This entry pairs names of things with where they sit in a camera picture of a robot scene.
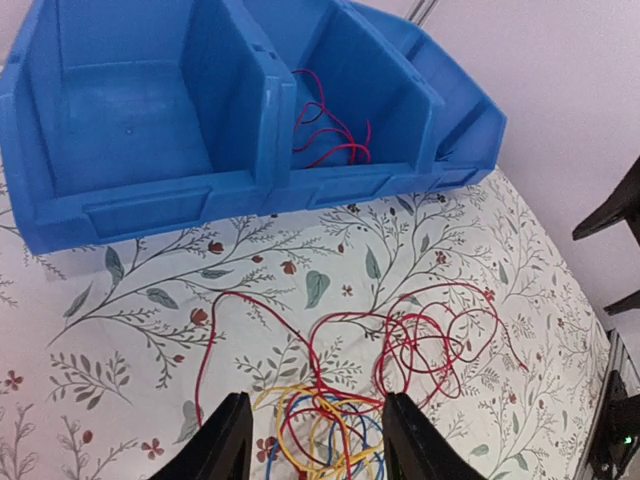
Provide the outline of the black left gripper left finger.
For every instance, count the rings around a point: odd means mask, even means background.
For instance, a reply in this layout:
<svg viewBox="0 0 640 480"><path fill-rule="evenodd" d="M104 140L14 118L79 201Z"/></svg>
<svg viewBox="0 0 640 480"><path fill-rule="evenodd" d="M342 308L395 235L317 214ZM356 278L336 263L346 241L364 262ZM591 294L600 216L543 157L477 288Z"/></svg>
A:
<svg viewBox="0 0 640 480"><path fill-rule="evenodd" d="M247 393L230 393L186 446L151 480L248 480L253 415Z"/></svg>

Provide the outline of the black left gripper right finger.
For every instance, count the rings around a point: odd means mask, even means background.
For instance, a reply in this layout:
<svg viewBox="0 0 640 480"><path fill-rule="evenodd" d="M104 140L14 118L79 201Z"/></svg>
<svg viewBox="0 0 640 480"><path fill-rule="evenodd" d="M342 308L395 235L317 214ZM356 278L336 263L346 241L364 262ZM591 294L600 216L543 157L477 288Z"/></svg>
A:
<svg viewBox="0 0 640 480"><path fill-rule="evenodd" d="M386 396L382 431L388 479L485 480L406 393Z"/></svg>

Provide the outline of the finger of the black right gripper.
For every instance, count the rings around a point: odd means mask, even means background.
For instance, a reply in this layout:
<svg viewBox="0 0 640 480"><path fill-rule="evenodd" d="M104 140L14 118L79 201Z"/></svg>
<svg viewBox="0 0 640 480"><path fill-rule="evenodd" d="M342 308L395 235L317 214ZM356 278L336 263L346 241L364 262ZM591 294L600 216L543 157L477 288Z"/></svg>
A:
<svg viewBox="0 0 640 480"><path fill-rule="evenodd" d="M573 240L591 236L620 221L625 221L639 240L639 175L640 158L637 158L612 194L573 230Z"/></svg>
<svg viewBox="0 0 640 480"><path fill-rule="evenodd" d="M640 292L634 292L627 297L608 305L604 308L604 311L608 315L618 315L630 310L636 310L640 308Z"/></svg>

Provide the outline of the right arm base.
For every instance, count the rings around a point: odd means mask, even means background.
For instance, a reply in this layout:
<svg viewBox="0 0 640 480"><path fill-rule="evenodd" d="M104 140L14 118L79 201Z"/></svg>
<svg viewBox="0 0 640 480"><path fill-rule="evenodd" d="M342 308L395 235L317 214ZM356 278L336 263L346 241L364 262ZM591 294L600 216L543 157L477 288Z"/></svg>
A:
<svg viewBox="0 0 640 480"><path fill-rule="evenodd" d="M588 456L594 477L620 479L638 452L639 395L629 394L620 372L613 370Z"/></svg>

